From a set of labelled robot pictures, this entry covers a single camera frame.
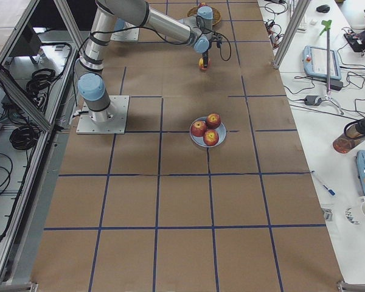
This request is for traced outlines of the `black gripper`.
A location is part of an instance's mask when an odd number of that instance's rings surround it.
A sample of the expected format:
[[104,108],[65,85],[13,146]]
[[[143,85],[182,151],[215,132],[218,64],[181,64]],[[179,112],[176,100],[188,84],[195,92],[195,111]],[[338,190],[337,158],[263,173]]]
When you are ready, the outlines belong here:
[[202,59],[203,59],[203,68],[208,68],[208,61],[209,61],[209,53],[208,51],[205,51],[203,54],[202,54]]

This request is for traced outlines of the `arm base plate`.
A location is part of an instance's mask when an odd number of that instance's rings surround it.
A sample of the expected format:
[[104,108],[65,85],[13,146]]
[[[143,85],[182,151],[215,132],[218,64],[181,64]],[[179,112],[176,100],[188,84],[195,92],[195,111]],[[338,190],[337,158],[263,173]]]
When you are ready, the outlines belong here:
[[130,96],[110,96],[106,110],[95,112],[84,102],[77,124],[77,134],[124,134]]

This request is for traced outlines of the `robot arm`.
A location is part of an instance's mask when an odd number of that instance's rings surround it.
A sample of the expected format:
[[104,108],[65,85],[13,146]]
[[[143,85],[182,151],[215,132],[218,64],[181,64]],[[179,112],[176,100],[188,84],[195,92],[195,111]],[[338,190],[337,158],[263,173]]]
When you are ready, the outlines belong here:
[[213,30],[213,11],[206,5],[181,20],[159,12],[147,1],[97,1],[96,5],[89,37],[80,45],[74,66],[77,91],[95,124],[109,122],[117,116],[117,107],[102,78],[104,54],[110,41],[136,42],[140,30],[149,30],[166,43],[192,46],[201,54],[201,69],[205,70],[212,43],[222,39]]

